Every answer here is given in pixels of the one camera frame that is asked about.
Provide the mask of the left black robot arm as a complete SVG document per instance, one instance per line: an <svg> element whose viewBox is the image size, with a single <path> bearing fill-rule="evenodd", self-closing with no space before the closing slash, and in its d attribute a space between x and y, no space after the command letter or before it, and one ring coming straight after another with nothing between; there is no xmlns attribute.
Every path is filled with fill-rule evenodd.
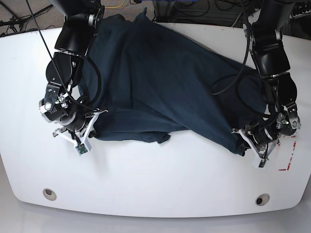
<svg viewBox="0 0 311 233"><path fill-rule="evenodd" d="M261 93L269 114L248 106L259 120L242 129L233 129L233 132L238 133L253 151L257 168L264 168L282 135L291 136L301 127L296 105L297 87L289 73L291 67L281 30L295 3L294 0L264 0L258 11L246 17L243 26L247 51L263 83Z"/></svg>

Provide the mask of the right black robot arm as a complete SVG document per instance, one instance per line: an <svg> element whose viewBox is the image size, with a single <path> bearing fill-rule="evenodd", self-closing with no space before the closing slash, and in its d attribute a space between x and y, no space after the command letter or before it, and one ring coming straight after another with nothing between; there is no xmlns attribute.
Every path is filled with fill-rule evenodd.
<svg viewBox="0 0 311 233"><path fill-rule="evenodd" d="M71 142L79 154L89 152L88 138L96 135L93 128L102 110L95 108L102 78L99 69L88 55L104 15L99 0L53 0L52 5L64 15L62 31L55 44L55 53L46 68L48 81L45 97L39 102L40 114L47 122L61 125L53 136L61 136ZM73 88L82 78L82 68L88 62L97 76L94 97L83 94L72 96Z"/></svg>

